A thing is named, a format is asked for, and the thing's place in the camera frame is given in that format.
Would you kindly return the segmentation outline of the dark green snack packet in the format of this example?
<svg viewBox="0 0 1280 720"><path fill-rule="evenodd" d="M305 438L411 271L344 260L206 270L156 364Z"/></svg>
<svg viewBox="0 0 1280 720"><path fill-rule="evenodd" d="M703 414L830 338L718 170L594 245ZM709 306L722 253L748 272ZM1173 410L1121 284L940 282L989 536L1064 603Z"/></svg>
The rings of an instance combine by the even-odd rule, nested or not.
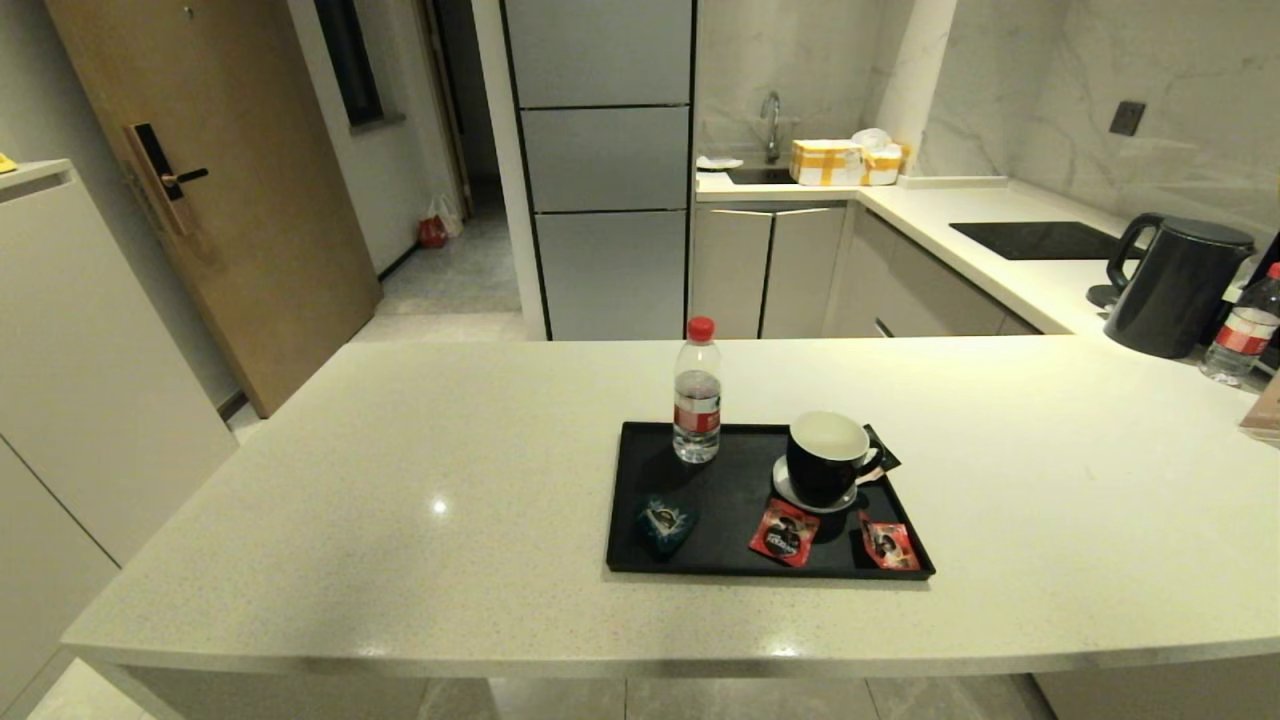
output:
<svg viewBox="0 0 1280 720"><path fill-rule="evenodd" d="M669 557L692 534L699 520L700 514L696 509L650 495L637 506L635 528L643 543L654 555Z"/></svg>

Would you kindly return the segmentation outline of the black mug white inside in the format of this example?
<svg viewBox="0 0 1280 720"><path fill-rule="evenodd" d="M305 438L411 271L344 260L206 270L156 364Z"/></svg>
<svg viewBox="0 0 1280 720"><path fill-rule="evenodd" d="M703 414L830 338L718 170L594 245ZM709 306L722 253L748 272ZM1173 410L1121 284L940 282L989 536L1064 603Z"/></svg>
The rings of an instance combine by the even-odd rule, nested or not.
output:
<svg viewBox="0 0 1280 720"><path fill-rule="evenodd" d="M790 424L785 461L799 501L829 509L846 503L858 482L882 468L883 454L850 416L813 411Z"/></svg>

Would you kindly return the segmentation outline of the red-capped water bottle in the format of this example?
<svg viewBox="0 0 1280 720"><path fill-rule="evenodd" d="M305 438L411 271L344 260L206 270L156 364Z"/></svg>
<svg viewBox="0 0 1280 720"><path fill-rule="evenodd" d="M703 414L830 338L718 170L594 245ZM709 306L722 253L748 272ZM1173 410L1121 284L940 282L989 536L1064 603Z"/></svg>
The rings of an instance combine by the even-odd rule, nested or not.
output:
<svg viewBox="0 0 1280 720"><path fill-rule="evenodd" d="M1248 286L1198 364L1202 375L1239 387L1280 329L1280 261Z"/></svg>
<svg viewBox="0 0 1280 720"><path fill-rule="evenodd" d="M721 351L716 323L694 316L675 364L673 450L686 464L716 457L721 445Z"/></svg>

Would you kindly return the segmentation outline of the black electric kettle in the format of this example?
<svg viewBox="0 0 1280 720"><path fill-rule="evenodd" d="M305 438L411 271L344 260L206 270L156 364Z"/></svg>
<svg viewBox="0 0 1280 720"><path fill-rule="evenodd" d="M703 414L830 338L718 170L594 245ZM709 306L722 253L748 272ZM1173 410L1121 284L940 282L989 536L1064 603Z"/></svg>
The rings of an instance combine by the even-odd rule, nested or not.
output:
<svg viewBox="0 0 1280 720"><path fill-rule="evenodd" d="M1188 356L1253 254L1253 238L1231 227L1161 213L1135 217L1106 266L1117 299L1105 336L1155 357Z"/></svg>

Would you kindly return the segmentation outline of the black rectangular serving tray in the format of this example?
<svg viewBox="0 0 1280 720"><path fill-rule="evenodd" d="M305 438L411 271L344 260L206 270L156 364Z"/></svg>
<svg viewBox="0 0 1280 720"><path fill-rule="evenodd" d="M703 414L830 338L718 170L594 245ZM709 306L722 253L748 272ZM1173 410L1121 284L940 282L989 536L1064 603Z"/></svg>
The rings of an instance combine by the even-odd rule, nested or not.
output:
<svg viewBox="0 0 1280 720"><path fill-rule="evenodd" d="M925 582L936 574L888 477L859 487L851 509L819 519L804 566L750 550L750 537L776 496L773 466L785 455L786 438L783 425L731 424L721 433L714 460L687 465L675 454L671 425L623 423L605 565L617 573L877 582ZM643 529L640 515L653 498L692 515L691 530L672 550L660 550ZM881 568L864 544L860 512L873 523L904 525L920 566Z"/></svg>

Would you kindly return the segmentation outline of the grey base cabinet doors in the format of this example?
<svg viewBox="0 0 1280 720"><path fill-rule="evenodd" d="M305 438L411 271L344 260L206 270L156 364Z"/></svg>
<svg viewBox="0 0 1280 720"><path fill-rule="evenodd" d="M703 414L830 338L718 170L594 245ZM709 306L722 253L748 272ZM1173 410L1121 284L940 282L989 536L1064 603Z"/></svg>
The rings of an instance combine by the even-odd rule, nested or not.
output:
<svg viewBox="0 0 1280 720"><path fill-rule="evenodd" d="M822 336L846 202L700 202L692 214L689 316L721 340Z"/></svg>

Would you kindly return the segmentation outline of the white round saucer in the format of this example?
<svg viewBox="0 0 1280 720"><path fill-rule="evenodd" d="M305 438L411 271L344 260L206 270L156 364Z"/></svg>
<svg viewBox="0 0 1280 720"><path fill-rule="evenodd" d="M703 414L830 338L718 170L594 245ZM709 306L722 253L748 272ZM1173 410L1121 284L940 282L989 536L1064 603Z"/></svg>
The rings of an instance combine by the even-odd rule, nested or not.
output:
<svg viewBox="0 0 1280 720"><path fill-rule="evenodd" d="M815 506L805 503L800 500L791 475L787 468L786 457L778 457L772 468L772 484L774 492L782 497L786 502L801 509L805 512L815 515L829 515L835 512L844 512L851 509L859 496L860 488L854 486L846 495L841 496L835 503L829 506Z"/></svg>

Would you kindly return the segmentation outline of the tall silver refrigerator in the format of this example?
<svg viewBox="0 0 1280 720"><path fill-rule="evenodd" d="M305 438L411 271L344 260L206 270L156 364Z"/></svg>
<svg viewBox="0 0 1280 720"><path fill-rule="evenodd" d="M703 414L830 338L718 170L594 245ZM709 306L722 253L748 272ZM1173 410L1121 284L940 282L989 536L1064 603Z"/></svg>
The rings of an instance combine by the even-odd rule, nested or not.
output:
<svg viewBox="0 0 1280 720"><path fill-rule="evenodd" d="M696 0L500 12L550 338L680 338Z"/></svg>

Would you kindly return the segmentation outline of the red instant coffee packet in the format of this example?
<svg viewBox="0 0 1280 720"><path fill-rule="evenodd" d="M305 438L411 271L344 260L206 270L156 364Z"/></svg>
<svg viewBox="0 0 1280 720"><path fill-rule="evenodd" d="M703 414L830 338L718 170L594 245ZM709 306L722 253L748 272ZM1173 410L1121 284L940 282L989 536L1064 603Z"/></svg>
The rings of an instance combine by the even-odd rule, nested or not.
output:
<svg viewBox="0 0 1280 720"><path fill-rule="evenodd" d="M820 520L797 506L771 498L748 547L787 568L805 568Z"/></svg>
<svg viewBox="0 0 1280 720"><path fill-rule="evenodd" d="M913 534L902 523L872 521L868 512L858 514L863 547L881 569L916 571L922 561L913 543Z"/></svg>

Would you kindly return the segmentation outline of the red bag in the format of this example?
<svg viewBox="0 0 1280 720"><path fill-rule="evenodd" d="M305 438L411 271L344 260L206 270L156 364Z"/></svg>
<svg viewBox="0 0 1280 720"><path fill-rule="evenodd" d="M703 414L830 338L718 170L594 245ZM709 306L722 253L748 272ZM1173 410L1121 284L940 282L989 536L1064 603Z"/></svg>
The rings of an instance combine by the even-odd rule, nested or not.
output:
<svg viewBox="0 0 1280 720"><path fill-rule="evenodd" d="M428 217L419 223L419 245L443 249L465 231L463 217L454 200L442 193L430 201Z"/></svg>

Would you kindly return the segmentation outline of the pink and black sachet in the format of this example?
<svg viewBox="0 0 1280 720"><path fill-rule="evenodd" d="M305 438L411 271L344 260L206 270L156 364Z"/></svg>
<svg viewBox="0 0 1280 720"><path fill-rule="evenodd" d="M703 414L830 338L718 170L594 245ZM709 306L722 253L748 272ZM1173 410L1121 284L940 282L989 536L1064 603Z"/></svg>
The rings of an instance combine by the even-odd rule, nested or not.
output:
<svg viewBox="0 0 1280 720"><path fill-rule="evenodd" d="M872 424L865 424L863 428L870 439L870 446L874 450L874 457L872 459L869 469L858 478L859 487L886 478L888 471L901 465L901 461L882 441Z"/></svg>

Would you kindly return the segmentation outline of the yellow taped cardboard box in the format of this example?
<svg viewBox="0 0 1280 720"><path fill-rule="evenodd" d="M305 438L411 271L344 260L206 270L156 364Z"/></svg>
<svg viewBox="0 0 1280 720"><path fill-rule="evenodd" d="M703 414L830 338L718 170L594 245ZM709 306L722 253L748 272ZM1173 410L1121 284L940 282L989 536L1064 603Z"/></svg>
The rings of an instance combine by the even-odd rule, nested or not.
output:
<svg viewBox="0 0 1280 720"><path fill-rule="evenodd" d="M795 140L788 174L796 184L808 187L860 186L861 146L838 138Z"/></svg>

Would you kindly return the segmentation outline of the grey counter drawer unit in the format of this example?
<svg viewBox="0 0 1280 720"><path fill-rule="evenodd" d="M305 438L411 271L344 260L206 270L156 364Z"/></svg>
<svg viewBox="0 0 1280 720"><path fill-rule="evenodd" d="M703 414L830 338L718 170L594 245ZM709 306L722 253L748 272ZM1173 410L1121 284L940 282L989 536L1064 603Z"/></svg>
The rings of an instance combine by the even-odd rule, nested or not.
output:
<svg viewBox="0 0 1280 720"><path fill-rule="evenodd" d="M882 217L851 209L829 296L829 337L1039 334Z"/></svg>

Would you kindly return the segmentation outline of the black induction cooktop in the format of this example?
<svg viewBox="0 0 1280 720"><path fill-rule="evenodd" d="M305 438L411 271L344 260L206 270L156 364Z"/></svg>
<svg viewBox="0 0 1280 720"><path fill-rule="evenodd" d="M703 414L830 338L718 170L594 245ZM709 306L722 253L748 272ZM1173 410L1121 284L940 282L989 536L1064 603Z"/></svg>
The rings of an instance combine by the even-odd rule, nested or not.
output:
<svg viewBox="0 0 1280 720"><path fill-rule="evenodd" d="M951 223L966 236L1010 261L1108 260L1120 241L1080 222Z"/></svg>

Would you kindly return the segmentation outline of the dark narrow window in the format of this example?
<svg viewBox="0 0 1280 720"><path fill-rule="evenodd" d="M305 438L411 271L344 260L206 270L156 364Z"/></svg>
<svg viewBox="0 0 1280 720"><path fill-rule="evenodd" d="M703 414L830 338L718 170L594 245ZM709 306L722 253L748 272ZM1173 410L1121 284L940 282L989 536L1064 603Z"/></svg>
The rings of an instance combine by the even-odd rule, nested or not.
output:
<svg viewBox="0 0 1280 720"><path fill-rule="evenodd" d="M352 127L384 119L384 108L355 0L314 0L323 37Z"/></svg>

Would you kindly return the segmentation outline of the wooden door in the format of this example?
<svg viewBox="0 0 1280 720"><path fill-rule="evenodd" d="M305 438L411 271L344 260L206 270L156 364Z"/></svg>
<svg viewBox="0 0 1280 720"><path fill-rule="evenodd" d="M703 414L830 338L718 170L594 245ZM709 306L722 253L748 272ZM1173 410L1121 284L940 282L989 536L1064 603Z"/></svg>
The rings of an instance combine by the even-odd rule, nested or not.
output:
<svg viewBox="0 0 1280 720"><path fill-rule="evenodd" d="M287 0L44 0L111 150L239 387L268 418L381 287ZM124 126L150 123L198 231L172 232Z"/></svg>

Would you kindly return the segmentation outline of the white tall cabinet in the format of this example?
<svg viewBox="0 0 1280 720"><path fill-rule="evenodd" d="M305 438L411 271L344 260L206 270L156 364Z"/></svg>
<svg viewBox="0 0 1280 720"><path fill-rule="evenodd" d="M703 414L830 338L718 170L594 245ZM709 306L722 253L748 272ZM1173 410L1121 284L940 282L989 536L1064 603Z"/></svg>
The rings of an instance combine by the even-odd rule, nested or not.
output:
<svg viewBox="0 0 1280 720"><path fill-rule="evenodd" d="M0 174L0 710L237 446L76 168Z"/></svg>

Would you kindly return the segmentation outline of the pinkish brown carton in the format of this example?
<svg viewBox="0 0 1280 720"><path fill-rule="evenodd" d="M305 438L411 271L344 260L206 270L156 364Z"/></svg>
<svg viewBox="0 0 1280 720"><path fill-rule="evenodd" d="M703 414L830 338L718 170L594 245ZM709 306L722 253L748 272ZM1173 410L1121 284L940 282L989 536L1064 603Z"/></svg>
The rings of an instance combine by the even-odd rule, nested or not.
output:
<svg viewBox="0 0 1280 720"><path fill-rule="evenodd" d="M1280 448L1280 370L1244 415L1239 429L1252 439Z"/></svg>

